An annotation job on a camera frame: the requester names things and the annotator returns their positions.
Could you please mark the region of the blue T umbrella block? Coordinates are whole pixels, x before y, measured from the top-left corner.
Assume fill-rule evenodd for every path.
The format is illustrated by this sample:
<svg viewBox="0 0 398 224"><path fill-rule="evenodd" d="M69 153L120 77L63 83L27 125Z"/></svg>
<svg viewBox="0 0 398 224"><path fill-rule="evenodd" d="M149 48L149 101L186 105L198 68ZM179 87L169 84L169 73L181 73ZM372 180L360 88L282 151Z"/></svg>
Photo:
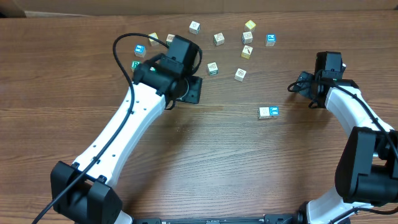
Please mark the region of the blue T umbrella block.
<svg viewBox="0 0 398 224"><path fill-rule="evenodd" d="M278 106L270 106L269 107L269 116L272 118L276 118L279 116L279 107Z"/></svg>

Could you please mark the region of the plain white wooden block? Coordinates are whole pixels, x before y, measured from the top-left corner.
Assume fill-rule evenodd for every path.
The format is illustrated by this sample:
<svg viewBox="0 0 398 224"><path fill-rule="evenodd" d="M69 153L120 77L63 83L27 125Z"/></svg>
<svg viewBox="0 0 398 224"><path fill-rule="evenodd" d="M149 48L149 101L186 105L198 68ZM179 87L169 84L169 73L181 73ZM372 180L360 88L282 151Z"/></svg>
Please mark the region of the plain white wooden block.
<svg viewBox="0 0 398 224"><path fill-rule="evenodd" d="M268 119L271 117L269 107L260 107L258 109L258 117L259 119Z"/></svg>

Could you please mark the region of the green R letter block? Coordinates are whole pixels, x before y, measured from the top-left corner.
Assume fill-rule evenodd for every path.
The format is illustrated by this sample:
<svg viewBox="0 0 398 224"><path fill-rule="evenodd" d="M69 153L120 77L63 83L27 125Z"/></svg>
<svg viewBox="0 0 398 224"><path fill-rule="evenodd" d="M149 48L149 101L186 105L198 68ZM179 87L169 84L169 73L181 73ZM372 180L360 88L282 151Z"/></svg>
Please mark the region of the green R letter block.
<svg viewBox="0 0 398 224"><path fill-rule="evenodd" d="M140 61L135 61L135 60L132 61L132 65L131 65L131 70L132 70L132 72L135 71L135 69L137 68L137 66L138 66L140 63L141 63Z"/></svg>

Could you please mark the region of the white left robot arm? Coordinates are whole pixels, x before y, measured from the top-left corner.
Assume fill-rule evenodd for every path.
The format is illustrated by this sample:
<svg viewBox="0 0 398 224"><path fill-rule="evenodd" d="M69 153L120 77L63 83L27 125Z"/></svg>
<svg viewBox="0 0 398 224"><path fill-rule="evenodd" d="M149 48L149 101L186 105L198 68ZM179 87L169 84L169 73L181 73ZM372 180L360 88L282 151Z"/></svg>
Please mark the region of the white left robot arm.
<svg viewBox="0 0 398 224"><path fill-rule="evenodd" d="M178 101L197 104L200 99L202 79L195 73L201 48L176 35L167 49L125 76L124 101L92 145L70 165L57 162L50 174L52 201L35 223L50 208L75 223L133 223L114 191L128 157L163 111Z"/></svg>

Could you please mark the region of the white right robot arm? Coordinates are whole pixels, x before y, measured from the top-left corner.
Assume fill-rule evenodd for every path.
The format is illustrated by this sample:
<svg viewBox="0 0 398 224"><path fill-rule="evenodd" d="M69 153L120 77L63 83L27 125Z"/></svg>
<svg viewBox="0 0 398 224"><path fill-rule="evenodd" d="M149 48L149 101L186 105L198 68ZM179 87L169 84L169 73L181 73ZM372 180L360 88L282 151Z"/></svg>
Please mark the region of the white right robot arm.
<svg viewBox="0 0 398 224"><path fill-rule="evenodd" d="M382 211L397 203L397 131L371 109L359 86L344 79L346 65L339 52L319 52L315 71L302 72L288 91L310 100L310 109L324 108L348 135L335 171L335 184L316 200L303 203L290 223L349 223L358 212Z"/></svg>

